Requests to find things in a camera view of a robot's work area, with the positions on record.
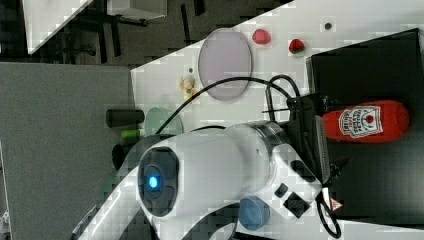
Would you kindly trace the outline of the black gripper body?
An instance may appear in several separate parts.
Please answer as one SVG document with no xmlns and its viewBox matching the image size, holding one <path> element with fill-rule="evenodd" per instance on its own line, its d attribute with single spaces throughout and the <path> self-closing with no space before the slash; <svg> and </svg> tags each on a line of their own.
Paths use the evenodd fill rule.
<svg viewBox="0 0 424 240">
<path fill-rule="evenodd" d="M 311 173 L 319 181 L 328 182 L 331 170 L 321 96 L 308 94 L 294 97 L 287 103 L 290 112 L 288 135 L 294 148 Z"/>
</svg>

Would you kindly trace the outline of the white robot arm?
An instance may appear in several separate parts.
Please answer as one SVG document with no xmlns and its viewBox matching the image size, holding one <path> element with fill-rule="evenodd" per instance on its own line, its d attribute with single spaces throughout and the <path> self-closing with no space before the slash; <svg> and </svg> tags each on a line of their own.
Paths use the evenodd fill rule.
<svg viewBox="0 0 424 240">
<path fill-rule="evenodd" d="M 111 193 L 75 228 L 72 240 L 120 240 L 133 218 L 147 218 L 152 240 L 231 240 L 254 223 L 253 201 L 287 220 L 322 195 L 322 102 L 290 100 L 286 122 L 256 121 L 154 134 L 121 159 Z"/>
</svg>

